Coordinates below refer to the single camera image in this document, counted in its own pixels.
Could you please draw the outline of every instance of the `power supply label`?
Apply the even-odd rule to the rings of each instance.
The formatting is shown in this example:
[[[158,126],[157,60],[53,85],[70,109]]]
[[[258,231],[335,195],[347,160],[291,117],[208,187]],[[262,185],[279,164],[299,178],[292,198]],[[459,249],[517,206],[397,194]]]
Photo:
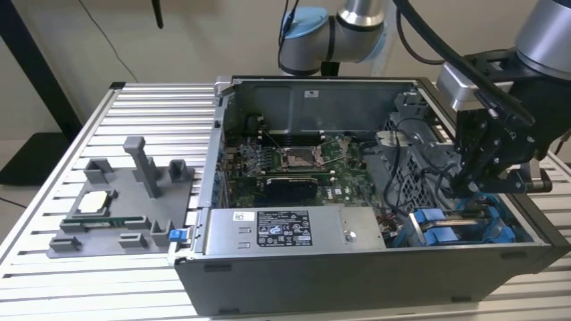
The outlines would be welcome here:
[[[258,246],[312,246],[308,211],[257,212]]]

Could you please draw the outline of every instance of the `aluminum extrusion table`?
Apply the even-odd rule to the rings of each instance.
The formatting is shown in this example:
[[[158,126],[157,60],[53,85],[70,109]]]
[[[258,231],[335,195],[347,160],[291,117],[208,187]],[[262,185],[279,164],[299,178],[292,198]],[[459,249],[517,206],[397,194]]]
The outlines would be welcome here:
[[[194,216],[213,92],[212,84],[126,84],[106,92],[0,246],[0,320],[208,320],[196,315],[165,254],[49,259],[45,251],[85,181],[89,158],[104,156],[113,167],[133,167],[121,147],[128,135],[144,136],[157,165],[182,158],[196,167],[186,215]],[[552,154],[541,167],[553,191],[529,196],[571,240],[571,171]],[[544,272],[515,277],[479,304],[252,320],[571,320],[571,255]]]

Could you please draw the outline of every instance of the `cables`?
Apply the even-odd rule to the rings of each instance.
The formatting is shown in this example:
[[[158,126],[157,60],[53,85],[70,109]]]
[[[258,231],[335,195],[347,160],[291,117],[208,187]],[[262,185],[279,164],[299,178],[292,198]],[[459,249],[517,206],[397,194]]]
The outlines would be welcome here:
[[[505,115],[503,121],[508,128],[528,128],[535,123],[535,118],[524,109],[521,103],[505,92],[503,92],[481,74],[481,72],[461,58],[448,44],[437,36],[427,25],[408,0],[393,0],[395,5],[421,39],[436,51],[440,57],[457,69],[480,89],[475,95],[488,109],[500,109]]]
[[[383,200],[384,200],[384,203],[387,204],[387,206],[389,207],[389,209],[392,210],[392,212],[393,213],[399,213],[399,214],[403,214],[403,215],[405,215],[405,213],[403,212],[403,210],[400,209],[400,207],[405,204],[399,204],[400,203],[400,191],[403,190],[403,183],[404,183],[404,179],[409,176],[409,175],[415,175],[415,174],[417,174],[417,173],[408,173],[404,177],[403,177],[403,182],[400,182],[400,190],[399,190],[399,194],[397,194],[397,198],[396,198],[396,205],[393,205],[393,204],[391,204],[391,202],[389,202],[389,200],[388,200],[388,194],[389,194],[389,189],[391,189],[391,186],[392,186],[392,182],[395,181],[395,177],[396,177],[396,174],[397,174],[397,167],[399,167],[399,164],[400,164],[400,140],[399,140],[399,136],[396,135],[396,133],[397,132],[401,132],[411,140],[413,140],[413,137],[412,137],[412,135],[409,135],[404,130],[400,130],[399,129],[399,126],[400,126],[400,124],[404,122],[404,121],[416,121],[416,122],[421,122],[421,123],[427,123],[425,122],[425,120],[423,120],[423,119],[420,119],[420,118],[415,118],[415,117],[407,117],[407,118],[403,118],[397,123],[396,123],[396,125],[395,125],[395,127],[393,127],[393,129],[392,129],[392,132],[395,133],[395,142],[396,142],[396,149],[395,149],[395,158],[393,158],[393,161],[392,161],[392,170],[391,170],[391,176],[389,176],[389,180],[388,180],[388,182],[387,182],[387,185],[384,185],[384,190],[383,190]],[[435,196],[436,196],[436,198],[437,198],[437,200],[439,200],[439,202],[444,205],[444,206],[447,206],[447,204],[443,202],[443,200],[441,200],[441,198],[440,198],[440,195],[436,193],[436,191],[440,189],[440,185],[441,185],[441,180],[443,180],[443,178],[445,177],[448,180],[451,179],[451,175],[449,175],[449,173],[448,173],[448,171],[451,170],[451,168],[455,166],[455,164],[448,164],[447,166],[444,166],[444,168],[441,169],[440,167],[437,167],[436,165],[435,165],[435,163],[432,162],[432,161],[429,161],[429,159],[428,159],[428,157],[425,156],[425,154],[424,154],[424,150],[421,150],[420,148],[419,148],[419,152],[420,152],[420,155],[421,155],[421,158],[427,161],[427,164],[429,165],[429,168],[425,168],[424,170],[423,170],[423,172],[429,172],[429,173],[432,173],[433,175],[439,175],[439,180],[437,180],[437,183],[436,183],[436,188],[435,188]]]
[[[300,3],[300,0],[295,0],[293,3],[293,8],[285,18],[285,13],[287,13],[287,8],[289,6],[289,0],[285,0],[285,6],[284,6],[284,13],[281,14],[281,20],[280,20],[280,25],[279,25],[279,39],[277,39],[277,45],[279,45],[279,49],[277,49],[277,68],[281,68],[281,48],[284,45],[284,39],[285,39],[285,35],[289,32],[289,29],[292,27],[292,23],[293,23],[293,18],[295,18],[295,10],[297,9],[297,5]]]
[[[118,62],[121,63],[122,67],[125,67],[128,73],[130,74],[130,76],[134,79],[134,82],[138,82],[138,79],[136,79],[136,76],[134,76],[133,72],[130,71],[130,69],[128,69],[128,66],[126,66],[125,62],[121,60],[121,57],[118,56],[117,50],[114,49],[114,46],[113,46],[113,43],[109,40],[109,37],[106,37],[105,31],[101,29],[101,26],[98,25],[97,21],[93,19],[93,16],[90,15],[89,10],[85,7],[85,4],[82,3],[82,0],[77,0],[77,1],[80,2],[80,5],[81,5],[82,9],[85,10],[85,13],[88,14],[88,17],[89,17],[90,21],[93,22],[93,24],[96,25],[98,31],[101,32],[101,35],[104,36],[104,38],[106,40],[106,43],[109,44],[110,49],[113,50],[114,57],[117,57]]]
[[[444,60],[431,60],[424,57],[421,57],[412,49],[411,44],[407,41],[407,38],[404,36],[403,31],[403,14],[400,13],[400,10],[396,10],[396,32],[399,34],[400,42],[403,43],[404,49],[407,49],[408,54],[412,56],[413,59],[416,59],[419,62],[427,65],[441,65],[444,63]]]
[[[559,152],[561,151],[563,144],[569,140],[569,136],[571,136],[571,129],[563,134],[563,136],[559,139],[559,144],[556,145],[555,152],[553,152],[555,155],[557,155]]]
[[[9,199],[5,199],[4,197],[0,197],[0,201],[6,202],[6,203],[9,203],[12,205],[16,205],[16,206],[21,207],[22,209],[26,208],[25,205],[21,205],[20,203],[16,203],[14,201],[10,201]]]

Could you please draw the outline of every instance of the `sticker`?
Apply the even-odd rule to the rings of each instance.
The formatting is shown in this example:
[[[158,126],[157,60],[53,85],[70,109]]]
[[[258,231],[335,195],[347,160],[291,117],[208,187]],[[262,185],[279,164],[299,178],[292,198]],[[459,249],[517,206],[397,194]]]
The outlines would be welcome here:
[[[256,212],[233,212],[233,221],[253,221]]]
[[[319,90],[307,90],[303,93],[303,97],[305,97],[305,98],[317,98],[319,97]]]
[[[261,247],[313,245],[308,211],[257,212],[256,230]]]

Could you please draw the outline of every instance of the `circuit board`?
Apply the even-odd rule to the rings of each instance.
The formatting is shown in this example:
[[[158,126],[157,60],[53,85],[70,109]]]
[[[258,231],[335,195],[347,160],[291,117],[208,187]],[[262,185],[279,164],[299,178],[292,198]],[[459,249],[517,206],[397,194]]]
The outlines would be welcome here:
[[[347,207],[377,207],[359,144],[343,135],[323,135],[321,141],[315,146],[280,147],[262,146],[253,138],[246,138],[237,146],[226,148],[229,206],[344,204]],[[289,198],[277,195],[272,197],[277,201],[266,204],[269,187],[277,189],[277,193],[292,187],[296,194]]]

